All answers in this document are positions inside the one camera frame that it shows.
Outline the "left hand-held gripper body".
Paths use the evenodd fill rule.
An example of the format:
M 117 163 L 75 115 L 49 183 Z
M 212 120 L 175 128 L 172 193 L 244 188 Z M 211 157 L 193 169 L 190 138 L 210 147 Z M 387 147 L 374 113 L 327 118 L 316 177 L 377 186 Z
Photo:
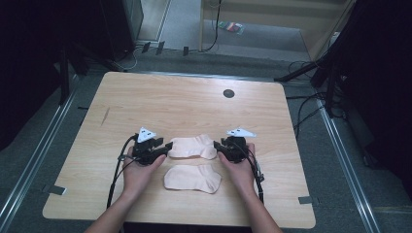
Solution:
M 141 127 L 136 134 L 136 140 L 133 146 L 132 157 L 141 165 L 152 165 L 158 156 L 155 156 L 155 151 L 159 147 L 152 145 L 152 139 L 157 139 L 156 134 L 145 127 Z

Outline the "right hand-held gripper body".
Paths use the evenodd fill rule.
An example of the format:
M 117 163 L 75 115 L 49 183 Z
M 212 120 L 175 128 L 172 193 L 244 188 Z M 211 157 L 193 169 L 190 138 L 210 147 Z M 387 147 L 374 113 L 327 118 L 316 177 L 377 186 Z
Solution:
M 255 138 L 257 134 L 243 128 L 235 128 L 228 130 L 226 135 L 226 138 L 221 139 L 221 152 L 225 155 L 228 161 L 239 163 L 249 154 L 246 138 Z

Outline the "pale pink ankle sock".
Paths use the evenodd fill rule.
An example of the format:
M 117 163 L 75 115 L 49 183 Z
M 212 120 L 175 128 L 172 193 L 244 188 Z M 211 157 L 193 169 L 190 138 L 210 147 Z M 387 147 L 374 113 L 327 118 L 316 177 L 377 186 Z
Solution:
M 209 164 L 176 165 L 166 172 L 163 182 L 167 189 L 199 190 L 213 194 L 219 189 L 221 180 L 221 175 Z
M 217 156 L 214 141 L 207 134 L 189 138 L 173 138 L 171 143 L 173 146 L 168 155 L 173 158 L 200 156 L 211 160 Z

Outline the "person's right hand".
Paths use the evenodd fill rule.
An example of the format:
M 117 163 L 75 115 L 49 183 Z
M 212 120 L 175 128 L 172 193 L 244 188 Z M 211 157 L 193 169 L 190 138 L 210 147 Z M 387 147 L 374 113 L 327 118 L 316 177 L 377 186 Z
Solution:
M 219 160 L 228 171 L 233 184 L 242 197 L 256 193 L 254 188 L 255 176 L 251 166 L 253 159 L 250 156 L 239 163 L 232 163 L 223 156 L 219 156 Z

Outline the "person's left hand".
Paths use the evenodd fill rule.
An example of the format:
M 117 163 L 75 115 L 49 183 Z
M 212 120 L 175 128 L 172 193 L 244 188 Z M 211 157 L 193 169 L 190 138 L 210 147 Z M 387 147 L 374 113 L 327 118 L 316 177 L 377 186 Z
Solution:
M 127 157 L 123 161 L 123 191 L 122 194 L 137 198 L 147 187 L 152 174 L 162 165 L 166 156 L 160 155 L 153 164 L 143 166 L 137 161 Z

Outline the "colourful packet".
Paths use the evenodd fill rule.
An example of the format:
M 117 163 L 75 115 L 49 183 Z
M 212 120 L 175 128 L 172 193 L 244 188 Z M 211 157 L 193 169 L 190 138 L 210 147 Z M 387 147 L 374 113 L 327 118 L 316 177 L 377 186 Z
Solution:
M 232 21 L 219 21 L 218 27 L 238 35 L 241 35 L 244 31 L 244 26 L 242 24 Z

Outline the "dark cabinet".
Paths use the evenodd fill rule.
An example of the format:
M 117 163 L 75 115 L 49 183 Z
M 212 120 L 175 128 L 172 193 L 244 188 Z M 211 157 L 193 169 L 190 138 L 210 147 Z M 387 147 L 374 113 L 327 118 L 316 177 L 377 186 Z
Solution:
M 100 0 L 113 54 L 133 51 L 144 19 L 141 0 Z

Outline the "metal floor rail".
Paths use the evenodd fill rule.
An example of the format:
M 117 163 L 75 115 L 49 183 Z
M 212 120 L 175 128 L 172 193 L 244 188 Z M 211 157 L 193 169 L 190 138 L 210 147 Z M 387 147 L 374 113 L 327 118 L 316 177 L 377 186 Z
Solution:
M 326 127 L 329 138 L 331 139 L 331 143 L 334 147 L 342 172 L 351 191 L 358 213 L 360 214 L 360 219 L 363 223 L 365 232 L 382 233 L 377 218 L 373 213 L 369 200 L 362 188 L 358 174 L 351 162 L 349 153 L 347 152 L 342 138 L 340 137 L 336 124 L 326 112 L 326 103 L 322 100 L 317 100 L 316 103 L 320 108 L 323 123 Z
M 73 100 L 78 92 L 83 77 L 73 75 L 70 81 L 70 92 L 61 104 L 53 94 L 18 133 L 15 140 L 0 151 L 0 168 L 3 180 L 0 179 L 0 232 L 6 232 L 13 222 L 21 203 L 30 186 L 36 179 L 45 159 L 49 155 L 52 143 L 66 118 Z

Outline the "light wooden frame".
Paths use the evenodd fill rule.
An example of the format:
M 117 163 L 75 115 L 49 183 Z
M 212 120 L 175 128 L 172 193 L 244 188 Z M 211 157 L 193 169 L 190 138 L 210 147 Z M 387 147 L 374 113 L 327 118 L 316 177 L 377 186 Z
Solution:
M 357 0 L 200 0 L 199 43 L 205 19 L 217 19 L 300 30 L 312 60 L 319 59 L 327 41 L 346 24 Z

